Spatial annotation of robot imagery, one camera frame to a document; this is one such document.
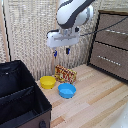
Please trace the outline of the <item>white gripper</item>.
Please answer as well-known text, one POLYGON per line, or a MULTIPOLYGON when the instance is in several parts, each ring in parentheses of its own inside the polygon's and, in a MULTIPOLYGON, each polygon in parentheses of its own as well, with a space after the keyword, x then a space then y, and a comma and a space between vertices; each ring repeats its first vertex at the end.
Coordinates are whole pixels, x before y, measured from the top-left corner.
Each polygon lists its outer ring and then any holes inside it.
POLYGON ((54 48, 53 54, 55 59, 58 54, 56 47, 69 46, 66 48, 66 55, 69 55, 71 45, 79 42, 79 31, 80 29, 75 27, 70 29, 51 30, 47 33, 47 46, 54 48))

